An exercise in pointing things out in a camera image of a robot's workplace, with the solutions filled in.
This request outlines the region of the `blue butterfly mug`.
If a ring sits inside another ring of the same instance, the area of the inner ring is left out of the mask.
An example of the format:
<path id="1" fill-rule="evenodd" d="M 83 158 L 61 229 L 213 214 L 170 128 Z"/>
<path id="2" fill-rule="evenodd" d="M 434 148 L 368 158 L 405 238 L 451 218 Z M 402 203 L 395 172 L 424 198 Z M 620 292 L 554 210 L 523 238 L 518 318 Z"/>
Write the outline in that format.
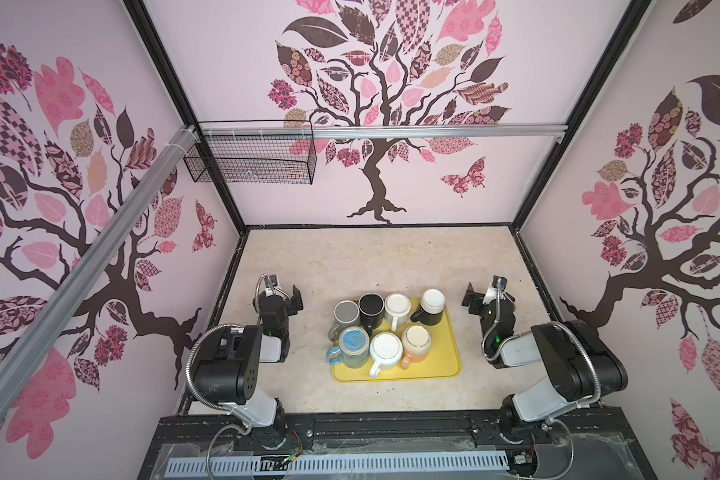
<path id="1" fill-rule="evenodd" d="M 370 337 L 364 328 L 348 327 L 341 332 L 337 345 L 326 352 L 326 360 L 331 366 L 359 369 L 369 359 L 369 346 Z"/>

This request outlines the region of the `grey mug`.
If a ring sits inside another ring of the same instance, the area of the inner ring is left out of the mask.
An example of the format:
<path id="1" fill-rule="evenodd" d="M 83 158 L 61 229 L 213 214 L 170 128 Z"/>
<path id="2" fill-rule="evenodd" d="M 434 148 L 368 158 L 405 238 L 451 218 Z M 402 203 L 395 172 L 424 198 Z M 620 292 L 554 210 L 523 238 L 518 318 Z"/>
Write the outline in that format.
<path id="1" fill-rule="evenodd" d="M 361 324 L 359 307 L 352 300 L 342 300 L 337 303 L 333 310 L 333 316 L 334 321 L 328 331 L 328 339 L 331 342 L 337 342 L 344 330 Z"/>

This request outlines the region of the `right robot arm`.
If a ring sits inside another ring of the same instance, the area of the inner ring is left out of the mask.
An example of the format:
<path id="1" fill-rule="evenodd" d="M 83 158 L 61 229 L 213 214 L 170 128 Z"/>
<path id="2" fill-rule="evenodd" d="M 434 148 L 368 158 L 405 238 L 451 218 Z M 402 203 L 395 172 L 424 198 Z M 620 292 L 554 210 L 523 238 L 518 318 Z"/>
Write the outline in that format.
<path id="1" fill-rule="evenodd" d="M 539 363 L 545 375 L 527 389 L 511 394 L 499 409 L 502 438 L 517 444 L 542 424 L 568 412 L 587 408 L 628 385 L 623 363 L 581 320 L 547 322 L 515 331 L 515 298 L 507 279 L 496 276 L 485 293 L 471 285 L 461 305 L 480 320 L 480 349 L 495 369 Z"/>

